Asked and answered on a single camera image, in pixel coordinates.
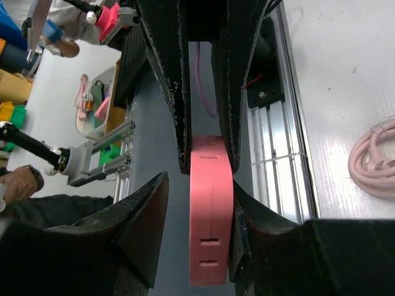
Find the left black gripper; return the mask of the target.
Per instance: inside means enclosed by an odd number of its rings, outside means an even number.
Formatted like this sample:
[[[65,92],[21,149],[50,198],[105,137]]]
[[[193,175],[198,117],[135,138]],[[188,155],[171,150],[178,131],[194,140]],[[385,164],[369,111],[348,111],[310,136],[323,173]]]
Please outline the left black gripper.
[[[188,42],[212,43],[220,131],[231,169],[241,161],[243,94],[267,1],[136,1],[148,61],[172,116],[180,171],[190,174]]]

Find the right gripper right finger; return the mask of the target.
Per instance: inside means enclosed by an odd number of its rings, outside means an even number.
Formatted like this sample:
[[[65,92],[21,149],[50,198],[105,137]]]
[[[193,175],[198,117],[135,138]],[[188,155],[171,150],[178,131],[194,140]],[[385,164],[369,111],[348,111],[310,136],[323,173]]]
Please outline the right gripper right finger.
[[[228,274],[237,295],[393,295],[394,221],[294,223],[234,184]]]

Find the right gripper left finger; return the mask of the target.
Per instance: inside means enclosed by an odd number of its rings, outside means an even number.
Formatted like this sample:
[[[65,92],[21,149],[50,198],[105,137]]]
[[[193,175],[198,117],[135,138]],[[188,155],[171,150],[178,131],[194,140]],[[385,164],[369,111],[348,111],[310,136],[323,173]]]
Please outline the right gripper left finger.
[[[2,295],[147,295],[154,287],[168,203],[161,172],[73,225],[1,220]]]

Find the pink plug adapter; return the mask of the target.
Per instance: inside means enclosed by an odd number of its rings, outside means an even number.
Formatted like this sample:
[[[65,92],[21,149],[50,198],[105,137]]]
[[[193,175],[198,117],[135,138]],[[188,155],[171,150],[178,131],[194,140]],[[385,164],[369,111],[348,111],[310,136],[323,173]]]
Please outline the pink plug adapter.
[[[189,201],[189,283],[223,285],[233,221],[233,173],[221,136],[193,139]]]

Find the operator right hand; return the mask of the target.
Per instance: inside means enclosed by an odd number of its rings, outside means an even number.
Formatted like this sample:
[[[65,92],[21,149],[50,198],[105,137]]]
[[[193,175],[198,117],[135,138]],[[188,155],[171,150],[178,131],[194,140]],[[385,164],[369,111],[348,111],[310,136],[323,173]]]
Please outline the operator right hand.
[[[41,173],[31,165],[20,166],[13,171],[5,170],[1,184],[7,186],[4,201],[7,205],[19,200],[29,199],[44,186]]]

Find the operator left hand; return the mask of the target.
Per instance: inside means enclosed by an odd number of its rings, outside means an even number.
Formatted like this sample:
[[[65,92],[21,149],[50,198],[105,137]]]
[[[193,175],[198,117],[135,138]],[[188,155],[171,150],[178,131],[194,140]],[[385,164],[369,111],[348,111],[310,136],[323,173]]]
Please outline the operator left hand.
[[[59,39],[55,43],[49,40],[47,37],[42,36],[45,43],[45,48],[55,56],[61,56],[66,58],[74,58],[80,53],[79,45],[69,39]]]

